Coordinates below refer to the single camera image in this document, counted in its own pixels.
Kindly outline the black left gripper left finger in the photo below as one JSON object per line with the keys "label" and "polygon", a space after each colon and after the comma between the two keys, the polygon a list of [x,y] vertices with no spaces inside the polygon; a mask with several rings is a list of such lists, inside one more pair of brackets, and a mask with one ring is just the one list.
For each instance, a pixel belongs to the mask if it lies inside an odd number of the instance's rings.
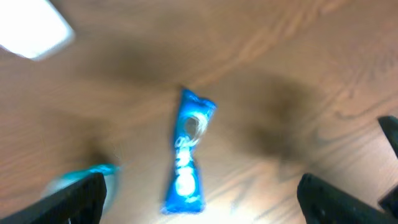
{"label": "black left gripper left finger", "polygon": [[1,223],[99,224],[106,193],[103,174],[90,174],[35,204],[1,219]]}

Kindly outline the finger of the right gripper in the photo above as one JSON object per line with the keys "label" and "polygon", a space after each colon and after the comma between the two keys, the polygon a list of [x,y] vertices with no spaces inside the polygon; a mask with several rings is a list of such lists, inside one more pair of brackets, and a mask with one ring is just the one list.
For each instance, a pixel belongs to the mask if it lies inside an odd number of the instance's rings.
{"label": "finger of the right gripper", "polygon": [[398,124],[395,116],[380,116],[378,123],[389,141],[394,153],[398,156]]}

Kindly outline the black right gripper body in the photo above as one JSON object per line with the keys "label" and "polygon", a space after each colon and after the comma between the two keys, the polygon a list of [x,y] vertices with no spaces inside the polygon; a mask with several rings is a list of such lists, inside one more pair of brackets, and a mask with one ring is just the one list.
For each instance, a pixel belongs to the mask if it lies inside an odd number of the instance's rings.
{"label": "black right gripper body", "polygon": [[385,194],[379,201],[380,207],[388,214],[397,218],[397,207],[398,207],[398,186],[396,185],[387,194]]}

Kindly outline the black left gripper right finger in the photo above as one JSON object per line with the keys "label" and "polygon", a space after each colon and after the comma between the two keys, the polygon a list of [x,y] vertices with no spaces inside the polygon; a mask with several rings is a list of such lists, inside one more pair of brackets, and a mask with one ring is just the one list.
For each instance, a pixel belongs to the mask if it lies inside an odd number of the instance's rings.
{"label": "black left gripper right finger", "polygon": [[311,173],[302,176],[297,199],[307,224],[397,224],[397,218],[370,207]]}

